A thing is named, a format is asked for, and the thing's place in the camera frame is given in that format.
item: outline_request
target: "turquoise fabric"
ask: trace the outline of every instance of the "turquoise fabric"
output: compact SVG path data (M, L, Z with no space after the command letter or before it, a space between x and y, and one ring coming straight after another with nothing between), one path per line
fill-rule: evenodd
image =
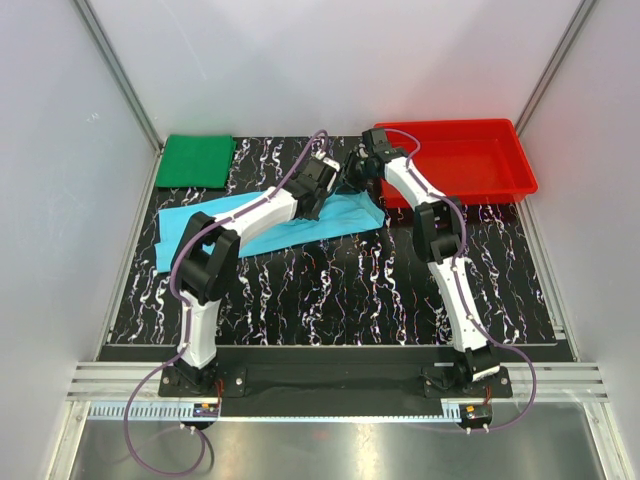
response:
M261 194L262 192L245 193L160 210L160 243L155 245L158 272L168 272L171 269L171 260L180 238L194 213L204 212L209 216L215 216L237 208ZM354 195L332 195L325 202L319 217L317 221L296 219L273 227L245 245L240 250L240 257L260 255L324 238L375 230L382 226L384 212L371 201L367 192L362 192ZM210 253L213 246L206 247L205 250Z

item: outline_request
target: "white wall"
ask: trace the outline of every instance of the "white wall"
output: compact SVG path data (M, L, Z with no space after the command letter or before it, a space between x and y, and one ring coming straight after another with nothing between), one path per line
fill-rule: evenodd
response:
M0 12L0 476L35 479L153 154L70 1Z
M640 471L640 3L600 2L524 134L531 198L584 360Z
M92 0L161 135L516 120L579 0Z

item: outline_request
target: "black marble surface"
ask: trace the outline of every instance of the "black marble surface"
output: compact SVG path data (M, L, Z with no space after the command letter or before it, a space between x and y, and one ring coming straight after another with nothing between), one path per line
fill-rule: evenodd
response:
M282 178L306 141L239 138L226 190L154 189L108 343L179 340L179 303L168 290L168 274L155 270L158 210L264 190ZM333 138L330 156L342 160L355 142ZM509 343L555 343L515 206L470 206L465 215L469 281L490 333ZM221 309L218 343L448 343L451 329L438 287L413 253L411 216L395 209L378 231L241 259L238 281Z

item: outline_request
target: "black mounting plate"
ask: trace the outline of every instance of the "black mounting plate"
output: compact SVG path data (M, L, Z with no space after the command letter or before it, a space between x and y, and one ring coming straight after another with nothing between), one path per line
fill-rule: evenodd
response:
M222 397L239 398L244 396L247 383L247 369L238 365L222 365L217 371L210 370L205 373L203 384L211 385L208 388L199 388L185 379L175 367L167 367L162 371L160 397L217 397L216 383L222 380Z
M513 398L511 379L506 367L500 367L496 375L474 382L469 387L452 386L448 389L440 388L438 382L452 367L422 367L424 378L424 394L427 398L477 398L484 399L487 395L486 387L491 387L492 398Z

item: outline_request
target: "metal floor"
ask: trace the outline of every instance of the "metal floor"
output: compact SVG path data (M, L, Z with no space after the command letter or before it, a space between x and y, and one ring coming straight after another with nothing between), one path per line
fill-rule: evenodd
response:
M494 425L517 411L494 406ZM156 468L179 471L200 452L181 431L148 443L167 422L133 422L134 445ZM446 433L429 429L446 429ZM206 433L215 450L202 479L604 479L585 412L579 404L537 404L507 432L470 437L433 424L220 422ZM71 478L156 479L126 457L122 422L87 422Z

